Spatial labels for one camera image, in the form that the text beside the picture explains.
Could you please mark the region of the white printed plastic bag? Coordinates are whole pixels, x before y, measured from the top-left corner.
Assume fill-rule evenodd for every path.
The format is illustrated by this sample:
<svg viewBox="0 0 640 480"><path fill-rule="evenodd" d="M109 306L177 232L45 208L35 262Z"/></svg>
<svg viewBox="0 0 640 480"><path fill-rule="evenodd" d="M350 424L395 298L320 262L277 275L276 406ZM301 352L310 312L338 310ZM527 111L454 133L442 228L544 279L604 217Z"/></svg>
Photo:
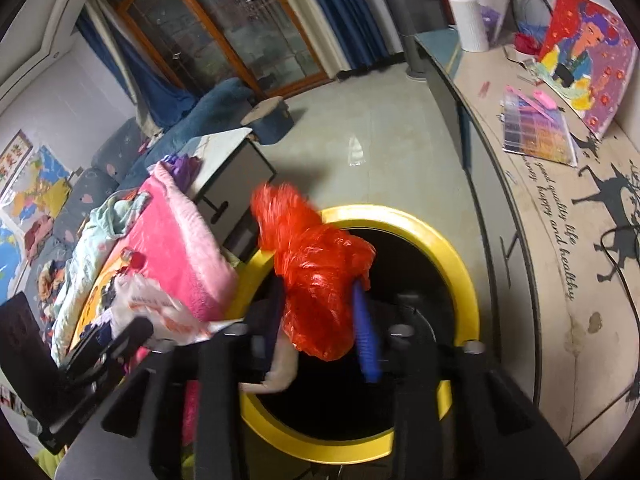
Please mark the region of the white printed plastic bag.
<svg viewBox="0 0 640 480"><path fill-rule="evenodd" d="M157 281L140 274L119 275L114 281L115 297L110 314L112 336L119 336L135 319L152 324L152 341L171 340L178 346L208 339L231 321L202 322L180 301L160 288Z"/></svg>

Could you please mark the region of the red plastic bag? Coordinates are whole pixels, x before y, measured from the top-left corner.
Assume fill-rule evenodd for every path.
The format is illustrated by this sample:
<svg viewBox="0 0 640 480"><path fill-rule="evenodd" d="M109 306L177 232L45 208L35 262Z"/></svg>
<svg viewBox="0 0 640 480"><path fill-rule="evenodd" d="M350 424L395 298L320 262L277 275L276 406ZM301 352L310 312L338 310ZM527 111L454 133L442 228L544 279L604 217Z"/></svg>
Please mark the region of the red plastic bag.
<svg viewBox="0 0 640 480"><path fill-rule="evenodd" d="M250 199L259 228L259 249L272 255L282 278L282 330L295 349L331 362L355 342L352 285L370 287L374 247L322 220L288 183L259 185Z"/></svg>

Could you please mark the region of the red candy tube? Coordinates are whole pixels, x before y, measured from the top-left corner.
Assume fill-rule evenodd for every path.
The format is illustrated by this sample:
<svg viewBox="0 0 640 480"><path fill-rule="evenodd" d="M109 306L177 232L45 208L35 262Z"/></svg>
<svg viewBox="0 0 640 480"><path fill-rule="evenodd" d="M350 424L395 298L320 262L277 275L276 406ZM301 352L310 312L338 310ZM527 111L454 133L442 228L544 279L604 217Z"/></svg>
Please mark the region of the red candy tube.
<svg viewBox="0 0 640 480"><path fill-rule="evenodd" d="M125 247L120 252L119 257L124 266L129 269L139 270L142 269L145 264L145 255L131 249L130 247Z"/></svg>

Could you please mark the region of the yellow rimmed black trash bin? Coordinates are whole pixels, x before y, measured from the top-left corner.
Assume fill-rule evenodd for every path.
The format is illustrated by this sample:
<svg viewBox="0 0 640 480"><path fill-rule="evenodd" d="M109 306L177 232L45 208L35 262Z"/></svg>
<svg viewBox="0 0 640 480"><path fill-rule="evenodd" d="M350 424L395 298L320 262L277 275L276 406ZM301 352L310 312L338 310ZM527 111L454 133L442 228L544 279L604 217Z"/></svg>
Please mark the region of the yellow rimmed black trash bin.
<svg viewBox="0 0 640 480"><path fill-rule="evenodd" d="M380 205L326 208L321 217L374 246L367 300L378 327L415 313L448 346L478 337L480 314L469 272L439 232L405 211ZM244 393L240 405L255 434L306 462L352 465L392 452L392 386L386 379L366 382L356 352L334 362L301 356L285 391Z"/></svg>

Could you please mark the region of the pink cartoon fleece blanket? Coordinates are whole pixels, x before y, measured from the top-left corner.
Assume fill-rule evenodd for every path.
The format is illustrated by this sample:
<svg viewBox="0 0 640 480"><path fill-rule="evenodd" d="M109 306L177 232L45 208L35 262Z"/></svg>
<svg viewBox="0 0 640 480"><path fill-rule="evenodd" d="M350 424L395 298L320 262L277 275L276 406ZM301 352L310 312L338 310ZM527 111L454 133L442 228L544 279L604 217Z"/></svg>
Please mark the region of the pink cartoon fleece blanket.
<svg viewBox="0 0 640 480"><path fill-rule="evenodd" d="M198 207L180 191L161 162L153 166L138 189L140 192L150 193L152 200L102 266L82 307L70 348L78 343L84 327L104 311L100 305L101 288L119 271L157 281L164 292L184 304L202 322L220 321L227 314L238 274ZM125 247L145 255L142 269L124 266L119 255Z"/></svg>

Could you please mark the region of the china map poster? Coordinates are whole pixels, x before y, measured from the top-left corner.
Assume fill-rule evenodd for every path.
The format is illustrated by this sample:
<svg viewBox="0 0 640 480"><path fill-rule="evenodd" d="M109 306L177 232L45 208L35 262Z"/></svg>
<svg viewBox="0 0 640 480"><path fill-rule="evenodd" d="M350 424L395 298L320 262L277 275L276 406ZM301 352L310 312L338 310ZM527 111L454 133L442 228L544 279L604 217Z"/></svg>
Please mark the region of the china map poster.
<svg viewBox="0 0 640 480"><path fill-rule="evenodd" d="M44 216L55 219L71 190L70 172L47 146L40 145L3 195L1 209L26 232Z"/></svg>

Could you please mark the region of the tv cabinet counter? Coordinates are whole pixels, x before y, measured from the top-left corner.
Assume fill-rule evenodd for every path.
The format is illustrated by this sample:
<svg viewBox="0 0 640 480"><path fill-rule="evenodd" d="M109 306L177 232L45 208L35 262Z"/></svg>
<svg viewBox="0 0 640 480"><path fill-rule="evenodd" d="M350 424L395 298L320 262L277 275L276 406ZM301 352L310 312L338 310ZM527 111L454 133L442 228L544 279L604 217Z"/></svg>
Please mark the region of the tv cabinet counter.
<svg viewBox="0 0 640 480"><path fill-rule="evenodd" d="M487 261L492 348L583 477L639 474L639 155L565 114L572 166L507 152L526 130L503 108L530 87L501 48L453 29L414 38L468 177Z"/></svg>

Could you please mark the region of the purple plastic item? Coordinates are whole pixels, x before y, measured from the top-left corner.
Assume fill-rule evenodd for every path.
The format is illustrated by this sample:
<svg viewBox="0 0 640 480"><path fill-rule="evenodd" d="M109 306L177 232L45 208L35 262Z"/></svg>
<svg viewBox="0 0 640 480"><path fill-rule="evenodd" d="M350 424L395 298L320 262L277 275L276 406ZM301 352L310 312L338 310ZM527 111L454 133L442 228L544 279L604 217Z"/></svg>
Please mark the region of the purple plastic item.
<svg viewBox="0 0 640 480"><path fill-rule="evenodd" d="M174 178L180 191L185 193L200 172L201 159L196 156L170 154L163 157L160 162Z"/></svg>

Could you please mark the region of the blue fabric sofa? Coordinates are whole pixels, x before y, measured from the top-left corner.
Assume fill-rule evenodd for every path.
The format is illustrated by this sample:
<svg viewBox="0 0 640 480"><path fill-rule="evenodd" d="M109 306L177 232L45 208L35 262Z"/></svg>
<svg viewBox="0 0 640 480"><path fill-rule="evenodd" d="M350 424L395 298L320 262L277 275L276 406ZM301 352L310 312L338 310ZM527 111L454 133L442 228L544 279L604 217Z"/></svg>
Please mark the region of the blue fabric sofa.
<svg viewBox="0 0 640 480"><path fill-rule="evenodd" d="M124 122L94 153L88 169L72 187L61 212L53 220L38 256L30 265L24 289L29 307L39 308L37 280L45 263L70 258L77 231L90 211L119 190L131 190L149 177L148 168L166 155L192 153L198 139L238 128L255 103L254 91L238 78L227 79L202 96L186 116L169 128L152 146L134 118Z"/></svg>

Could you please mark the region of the white coffee table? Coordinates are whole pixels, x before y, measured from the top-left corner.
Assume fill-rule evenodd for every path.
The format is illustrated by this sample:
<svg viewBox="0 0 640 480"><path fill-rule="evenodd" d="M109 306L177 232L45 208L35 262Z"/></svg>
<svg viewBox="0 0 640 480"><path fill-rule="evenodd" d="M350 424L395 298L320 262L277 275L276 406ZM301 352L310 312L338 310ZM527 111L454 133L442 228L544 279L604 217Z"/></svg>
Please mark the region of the white coffee table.
<svg viewBox="0 0 640 480"><path fill-rule="evenodd" d="M258 227L250 213L254 189L277 171L246 127L199 136L181 150L201 161L186 195L196 203L220 246L245 261L257 248Z"/></svg>

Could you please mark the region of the blue round footstool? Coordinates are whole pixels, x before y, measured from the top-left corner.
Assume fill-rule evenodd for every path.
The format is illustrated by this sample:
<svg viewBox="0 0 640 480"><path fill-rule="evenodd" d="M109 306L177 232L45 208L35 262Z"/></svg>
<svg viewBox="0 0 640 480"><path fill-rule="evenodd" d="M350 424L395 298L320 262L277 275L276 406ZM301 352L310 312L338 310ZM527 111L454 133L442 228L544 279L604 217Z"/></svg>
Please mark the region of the blue round footstool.
<svg viewBox="0 0 640 480"><path fill-rule="evenodd" d="M242 119L241 125L250 128L262 145L278 143L294 127L294 119L282 96L259 102Z"/></svg>

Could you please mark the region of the left blue curtain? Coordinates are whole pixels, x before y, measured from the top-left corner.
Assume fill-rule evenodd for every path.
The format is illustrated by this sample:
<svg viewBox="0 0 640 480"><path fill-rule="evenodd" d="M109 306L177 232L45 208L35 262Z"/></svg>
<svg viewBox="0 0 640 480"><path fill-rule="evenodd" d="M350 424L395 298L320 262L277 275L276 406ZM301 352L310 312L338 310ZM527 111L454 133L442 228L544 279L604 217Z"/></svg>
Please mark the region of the left blue curtain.
<svg viewBox="0 0 640 480"><path fill-rule="evenodd" d="M98 0L85 3L76 28L130 99L134 119L148 138L180 122L198 102L190 91L179 88L152 67L105 15Z"/></svg>

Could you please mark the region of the blue curtain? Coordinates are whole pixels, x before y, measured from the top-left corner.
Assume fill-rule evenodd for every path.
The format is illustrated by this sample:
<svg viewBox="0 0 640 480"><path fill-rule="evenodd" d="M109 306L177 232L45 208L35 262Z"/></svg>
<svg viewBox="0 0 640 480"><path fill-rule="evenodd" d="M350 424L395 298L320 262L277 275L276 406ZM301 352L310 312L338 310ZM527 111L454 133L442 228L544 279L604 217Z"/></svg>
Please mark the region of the blue curtain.
<svg viewBox="0 0 640 480"><path fill-rule="evenodd" d="M402 52L384 0L294 0L330 73L370 70Z"/></svg>
<svg viewBox="0 0 640 480"><path fill-rule="evenodd" d="M130 99L134 119L148 138L180 122L198 102L190 91L179 88L152 67L105 15L98 0L85 3L76 28Z"/></svg>

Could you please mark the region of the wooden glass sliding door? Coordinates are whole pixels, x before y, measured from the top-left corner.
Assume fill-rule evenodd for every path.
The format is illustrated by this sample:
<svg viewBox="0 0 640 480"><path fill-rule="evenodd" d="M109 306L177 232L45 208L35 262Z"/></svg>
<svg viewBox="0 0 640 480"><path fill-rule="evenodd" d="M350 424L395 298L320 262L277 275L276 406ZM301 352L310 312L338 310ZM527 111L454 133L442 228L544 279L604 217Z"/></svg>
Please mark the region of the wooden glass sliding door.
<svg viewBox="0 0 640 480"><path fill-rule="evenodd" d="M240 78L260 98L329 81L288 0L106 0L134 44L196 94Z"/></svg>

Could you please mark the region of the right blue curtain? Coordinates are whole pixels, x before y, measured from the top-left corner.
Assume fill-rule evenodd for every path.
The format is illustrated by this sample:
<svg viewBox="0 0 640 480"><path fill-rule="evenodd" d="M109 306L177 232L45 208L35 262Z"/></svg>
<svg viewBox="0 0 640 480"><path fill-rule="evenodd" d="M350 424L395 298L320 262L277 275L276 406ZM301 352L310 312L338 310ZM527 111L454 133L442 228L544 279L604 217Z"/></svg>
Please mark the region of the right blue curtain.
<svg viewBox="0 0 640 480"><path fill-rule="evenodd" d="M402 52L384 0L294 0L330 73L370 70Z"/></svg>

